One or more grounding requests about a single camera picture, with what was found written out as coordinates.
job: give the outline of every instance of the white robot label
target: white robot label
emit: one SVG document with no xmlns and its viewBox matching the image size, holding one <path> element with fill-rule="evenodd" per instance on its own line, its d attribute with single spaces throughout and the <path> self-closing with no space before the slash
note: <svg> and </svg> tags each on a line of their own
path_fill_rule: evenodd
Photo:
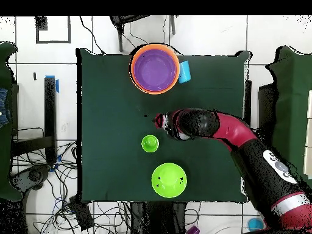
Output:
<svg viewBox="0 0 312 234">
<path fill-rule="evenodd" d="M 288 168 L 282 163 L 275 155 L 270 151 L 266 150 L 263 152 L 263 158 L 270 164 L 270 166 L 276 171 L 276 173 L 289 183 L 296 184 L 296 180 L 289 174 Z"/>
</svg>

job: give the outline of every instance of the white floor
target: white floor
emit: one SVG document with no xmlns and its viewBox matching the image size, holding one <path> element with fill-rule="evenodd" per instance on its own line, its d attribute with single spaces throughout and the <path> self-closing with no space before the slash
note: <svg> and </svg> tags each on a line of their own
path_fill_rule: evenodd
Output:
<svg viewBox="0 0 312 234">
<path fill-rule="evenodd" d="M 304 54 L 312 52 L 311 16 L 179 16 L 175 18 L 175 35 L 170 35 L 170 45 L 185 55 L 234 55 L 248 50 L 253 56 L 249 63 L 249 79 L 252 81 L 252 127 L 258 125 L 258 87 L 273 82 L 270 72 L 264 67 L 274 61 L 275 50 L 279 46 L 292 46 Z M 83 16 L 85 26 L 93 31 L 97 44 L 108 54 L 120 54 L 118 34 L 108 16 Z M 164 41 L 169 43 L 169 16 L 150 16 L 131 23 L 131 33 L 148 43 Z M 67 40 L 67 18 L 48 17 L 48 31 L 40 32 L 40 40 Z M 144 44 L 129 33 L 129 24 L 124 27 L 124 35 L 135 45 Z M 19 128 L 44 128 L 44 90 L 43 80 L 54 75 L 60 82 L 57 93 L 57 145 L 61 146 L 77 138 L 76 115 L 76 55 L 75 48 L 87 48 L 100 54 L 93 37 L 84 29 L 78 16 L 71 16 L 71 44 L 36 44 L 34 17 L 0 17 L 0 41 L 16 44 L 18 52 L 9 58 L 15 78 L 19 84 Z M 133 46 L 124 37 L 123 54 L 129 54 Z M 40 130 L 21 132 L 20 137 L 39 137 Z M 67 160 L 72 160 L 70 152 Z M 14 167 L 13 172 L 25 167 Z M 59 180 L 51 172 L 49 180 L 59 196 Z M 68 179 L 66 184 L 69 196 L 77 191 L 77 180 Z M 55 199 L 51 186 L 45 182 L 39 191 L 31 191 L 27 203 L 27 221 L 30 234 L 38 234 L 33 222 L 45 222 L 52 212 Z M 103 211 L 116 206 L 116 203 L 99 202 Z M 199 210 L 199 203 L 190 203 L 188 208 Z M 90 204 L 94 217 L 101 215 L 97 204 Z M 112 209 L 107 216 L 96 218 L 97 223 L 114 222 L 116 211 Z M 189 210 L 186 223 L 196 220 L 195 212 Z M 240 234 L 242 226 L 257 211 L 248 204 L 202 203 L 198 227 L 200 234 Z M 96 234 L 107 231 L 98 229 Z M 73 234 L 71 231 L 51 232 L 51 234 Z"/>
</svg>

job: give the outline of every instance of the purple object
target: purple object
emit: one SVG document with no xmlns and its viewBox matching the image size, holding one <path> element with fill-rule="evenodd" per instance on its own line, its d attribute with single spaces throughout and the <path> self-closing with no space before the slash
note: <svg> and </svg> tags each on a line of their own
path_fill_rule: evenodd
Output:
<svg viewBox="0 0 312 234">
<path fill-rule="evenodd" d="M 194 225 L 192 226 L 186 234 L 199 234 L 200 230 Z"/>
<path fill-rule="evenodd" d="M 134 75 L 138 83 L 149 91 L 162 91 L 176 76 L 176 64 L 169 54 L 159 49 L 142 53 L 135 62 Z"/>
</svg>

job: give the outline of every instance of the lime green bowl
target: lime green bowl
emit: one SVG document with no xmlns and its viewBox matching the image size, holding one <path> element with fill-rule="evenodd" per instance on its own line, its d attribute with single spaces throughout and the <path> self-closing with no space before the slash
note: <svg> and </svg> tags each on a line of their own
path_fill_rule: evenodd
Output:
<svg viewBox="0 0 312 234">
<path fill-rule="evenodd" d="M 159 147 L 159 141 L 155 135 L 146 135 L 142 140 L 142 148 L 146 152 L 155 152 Z"/>
<path fill-rule="evenodd" d="M 174 163 L 164 163 L 158 166 L 152 175 L 153 189 L 162 197 L 177 197 L 184 191 L 186 184 L 184 170 Z"/>
</svg>

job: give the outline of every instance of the orange bowl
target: orange bowl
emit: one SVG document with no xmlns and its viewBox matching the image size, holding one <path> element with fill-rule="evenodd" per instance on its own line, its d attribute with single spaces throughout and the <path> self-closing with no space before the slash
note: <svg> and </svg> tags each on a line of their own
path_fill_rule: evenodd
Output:
<svg viewBox="0 0 312 234">
<path fill-rule="evenodd" d="M 147 89 L 145 89 L 142 85 L 140 85 L 140 83 L 137 81 L 137 78 L 135 77 L 135 64 L 138 60 L 138 57 L 141 56 L 144 52 L 151 50 L 151 49 L 158 49 L 161 51 L 166 52 L 173 60 L 174 64 L 175 64 L 175 76 L 173 81 L 171 82 L 171 84 L 166 87 L 163 90 L 160 91 L 149 91 Z M 131 61 L 130 61 L 130 78 L 133 82 L 133 84 L 139 88 L 141 91 L 145 92 L 145 93 L 149 93 L 149 94 L 161 94 L 161 93 L 165 93 L 166 91 L 169 91 L 177 82 L 178 78 L 179 78 L 179 74 L 180 74 L 180 63 L 179 60 L 177 58 L 177 56 L 175 55 L 175 53 L 169 49 L 167 46 L 162 45 L 162 44 L 148 44 L 143 46 L 142 48 L 140 48 L 132 57 Z"/>
</svg>

